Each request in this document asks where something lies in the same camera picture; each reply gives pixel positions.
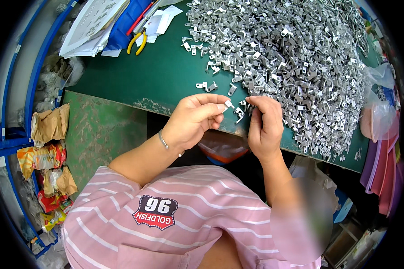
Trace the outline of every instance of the person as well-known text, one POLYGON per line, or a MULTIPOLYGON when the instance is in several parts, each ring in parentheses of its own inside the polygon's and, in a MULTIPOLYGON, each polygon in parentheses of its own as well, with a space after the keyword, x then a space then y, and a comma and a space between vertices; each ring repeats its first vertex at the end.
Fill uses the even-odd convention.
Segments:
MULTIPOLYGON (((72 268, 290 268, 270 232, 270 206, 292 179, 281 151, 280 103, 255 105, 248 145, 262 164, 266 203, 215 165, 168 168, 208 129, 218 129, 230 100, 182 99, 164 128, 100 166, 62 226, 72 268)), ((301 268, 320 268, 320 259, 301 268)))

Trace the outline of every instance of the silver bracelet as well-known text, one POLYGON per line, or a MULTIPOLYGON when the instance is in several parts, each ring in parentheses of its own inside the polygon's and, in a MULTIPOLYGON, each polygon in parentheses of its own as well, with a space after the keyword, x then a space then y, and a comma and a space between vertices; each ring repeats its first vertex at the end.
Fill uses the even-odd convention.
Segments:
MULTIPOLYGON (((158 137, 160 138, 160 141, 162 142, 163 146, 165 146, 165 148, 168 149, 169 146, 168 146, 167 143, 163 140, 163 137, 162 137, 162 130, 163 130, 163 129, 161 129, 161 130, 158 132, 158 137)), ((178 157, 183 156, 183 154, 184 154, 185 152, 186 152, 186 151, 183 151, 183 153, 178 154, 178 157)))

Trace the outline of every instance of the yellow pliers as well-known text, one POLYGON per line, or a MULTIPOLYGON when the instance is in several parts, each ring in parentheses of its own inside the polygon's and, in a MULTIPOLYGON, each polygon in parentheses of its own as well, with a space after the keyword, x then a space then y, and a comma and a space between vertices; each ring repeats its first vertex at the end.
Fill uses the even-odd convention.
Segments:
POLYGON ((136 39, 138 39, 141 35, 144 35, 144 40, 142 41, 141 46, 139 47, 139 49, 136 51, 136 56, 139 55, 139 53, 141 53, 141 51, 144 49, 145 44, 147 43, 147 35, 145 34, 145 28, 142 29, 142 32, 137 33, 132 40, 129 43, 129 46, 127 47, 127 54, 130 54, 130 50, 132 49, 132 45, 133 43, 135 43, 136 39))

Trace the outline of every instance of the green workbench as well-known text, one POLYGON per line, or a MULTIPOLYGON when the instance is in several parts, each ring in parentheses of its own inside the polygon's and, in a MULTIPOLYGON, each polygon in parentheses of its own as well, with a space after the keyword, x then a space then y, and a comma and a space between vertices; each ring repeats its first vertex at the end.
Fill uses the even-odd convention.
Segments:
MULTIPOLYGON (((135 56, 137 48, 134 45, 130 55, 123 50, 118 58, 100 54, 94 58, 85 57, 87 67, 84 75, 77 85, 67 89, 167 116, 172 114, 183 97, 205 92, 196 88, 196 83, 206 81, 209 86, 215 81, 218 89, 211 93, 227 95, 233 74, 222 69, 213 75, 211 68, 206 73, 208 54, 201 58, 200 51, 197 50, 196 56, 192 56, 191 52, 187 52, 181 46, 181 37, 190 36, 189 28, 184 26, 184 23, 188 23, 185 13, 189 8, 186 2, 188 1, 175 5, 182 9, 183 13, 172 20, 165 35, 159 36, 156 43, 147 43, 139 56, 135 56)), ((365 59, 364 63, 376 67, 375 55, 376 52, 370 48, 369 58, 372 58, 372 61, 365 59)), ((248 96, 247 91, 242 89, 240 83, 235 85, 238 88, 231 97, 232 104, 243 108, 239 102, 248 96)), ((237 120, 237 114, 228 109, 224 113, 220 130, 241 137, 247 136, 250 117, 246 114, 241 122, 235 124, 237 120)), ((286 126, 281 139, 281 148, 323 161, 319 154, 303 154, 293 140, 293 131, 286 126)), ((353 133, 349 153, 344 153, 345 161, 340 162, 337 157, 335 162, 331 159, 329 163, 361 173, 367 148, 368 139, 362 136, 358 127, 353 133), (355 153, 359 149, 362 157, 356 161, 355 153)))

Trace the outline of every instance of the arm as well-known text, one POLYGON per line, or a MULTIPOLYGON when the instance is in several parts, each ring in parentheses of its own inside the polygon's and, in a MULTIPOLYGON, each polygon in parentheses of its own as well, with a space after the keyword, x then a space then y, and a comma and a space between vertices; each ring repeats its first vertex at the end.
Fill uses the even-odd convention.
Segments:
MULTIPOLYGON (((283 112, 279 102, 266 96, 250 96, 246 100, 257 106, 250 122, 248 145, 262 164, 266 200, 272 207, 279 188, 292 179, 280 151, 283 112)), ((299 193, 294 188, 286 188, 282 189, 278 198, 281 204, 296 204, 299 202, 299 193)))
POLYGON ((162 131, 168 149, 155 135, 115 158, 109 168, 141 186, 151 182, 178 158, 178 154, 193 148, 206 130, 220 127, 226 108, 223 104, 227 100, 230 99, 217 94, 196 94, 182 99, 162 131))

